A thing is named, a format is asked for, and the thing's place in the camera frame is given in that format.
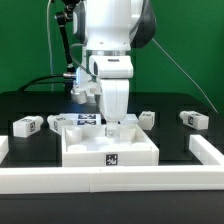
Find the black table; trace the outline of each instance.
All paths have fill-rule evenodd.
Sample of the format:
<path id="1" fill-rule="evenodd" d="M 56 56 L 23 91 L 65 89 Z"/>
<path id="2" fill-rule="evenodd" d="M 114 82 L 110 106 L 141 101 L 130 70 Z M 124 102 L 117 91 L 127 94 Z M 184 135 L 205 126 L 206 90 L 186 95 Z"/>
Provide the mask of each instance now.
<path id="1" fill-rule="evenodd" d="M 61 92 L 6 92 L 0 104 L 0 135 L 9 136 L 10 146 L 1 167 L 61 166 L 61 140 L 46 118 L 99 113 L 95 105 L 77 105 Z M 193 97 L 131 93 L 128 113 L 142 111 L 156 112 L 155 126 L 146 134 L 160 149 L 159 165 L 200 164 L 188 150 L 190 134 L 201 134 L 223 153 L 224 118 Z M 181 111 L 208 115 L 209 129 L 183 125 Z M 28 115 L 44 118 L 42 130 L 28 139 L 14 138 L 12 123 Z M 1 223 L 224 223 L 223 205 L 224 191 L 0 195 L 0 217 Z"/>

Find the green wall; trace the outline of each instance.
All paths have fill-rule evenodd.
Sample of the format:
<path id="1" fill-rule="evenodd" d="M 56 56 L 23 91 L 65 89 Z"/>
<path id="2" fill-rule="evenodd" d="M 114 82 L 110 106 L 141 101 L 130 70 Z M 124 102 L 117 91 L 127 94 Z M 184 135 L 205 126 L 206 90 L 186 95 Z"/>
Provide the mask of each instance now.
<path id="1" fill-rule="evenodd" d="M 224 114 L 224 1 L 151 1 L 157 17 L 155 39 Z M 17 90 L 33 78 L 50 74 L 46 32 L 48 0 L 0 0 L 0 3 L 0 92 L 4 92 Z M 66 69 L 59 30 L 53 18 L 62 9 L 59 0 L 51 8 L 55 73 Z M 136 73 L 131 81 L 132 91 L 188 93 L 207 103 L 153 42 L 144 49 L 134 50 L 133 62 Z M 50 90 L 51 87 L 31 89 Z"/>

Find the open box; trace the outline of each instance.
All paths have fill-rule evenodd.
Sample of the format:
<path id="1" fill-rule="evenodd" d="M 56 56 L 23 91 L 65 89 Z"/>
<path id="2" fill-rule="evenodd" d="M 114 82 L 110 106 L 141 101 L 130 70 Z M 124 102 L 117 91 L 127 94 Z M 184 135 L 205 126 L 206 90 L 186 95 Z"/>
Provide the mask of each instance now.
<path id="1" fill-rule="evenodd" d="M 105 125 L 62 128 L 63 167 L 156 166 L 159 149 L 136 125 L 119 125 L 107 138 Z"/>

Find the black cable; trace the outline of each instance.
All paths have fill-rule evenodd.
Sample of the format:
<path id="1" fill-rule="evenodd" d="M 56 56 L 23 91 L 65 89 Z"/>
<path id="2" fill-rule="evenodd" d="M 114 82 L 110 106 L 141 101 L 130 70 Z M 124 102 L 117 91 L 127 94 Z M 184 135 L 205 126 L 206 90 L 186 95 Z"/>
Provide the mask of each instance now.
<path id="1" fill-rule="evenodd" d="M 25 85 L 21 86 L 17 91 L 23 92 L 27 87 L 29 87 L 30 85 L 33 85 L 34 83 L 37 83 L 38 81 L 46 80 L 46 79 L 53 79 L 53 78 L 63 78 L 63 75 L 56 74 L 56 75 L 42 76 L 42 77 L 33 79 L 30 82 L 26 83 Z"/>
<path id="2" fill-rule="evenodd" d="M 64 82 L 34 82 L 34 83 L 29 83 L 26 85 L 26 88 L 28 88 L 29 86 L 32 86 L 32 85 L 45 85 L 45 84 L 64 84 Z"/>

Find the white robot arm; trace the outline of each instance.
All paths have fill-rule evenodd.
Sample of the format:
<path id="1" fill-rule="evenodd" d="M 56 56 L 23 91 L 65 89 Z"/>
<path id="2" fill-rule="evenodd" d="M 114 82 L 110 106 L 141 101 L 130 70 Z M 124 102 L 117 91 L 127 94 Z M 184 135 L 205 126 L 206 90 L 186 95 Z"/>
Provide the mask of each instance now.
<path id="1" fill-rule="evenodd" d="M 74 9 L 74 32 L 85 44 L 86 67 L 94 84 L 74 85 L 73 92 L 92 90 L 107 122 L 108 137 L 115 136 L 118 121 L 127 114 L 128 79 L 133 77 L 129 53 L 131 44 L 138 42 L 136 36 L 143 40 L 142 45 L 149 42 L 148 34 L 138 34 L 143 17 L 142 26 L 153 21 L 147 18 L 147 10 L 151 10 L 149 0 L 84 0 Z"/>

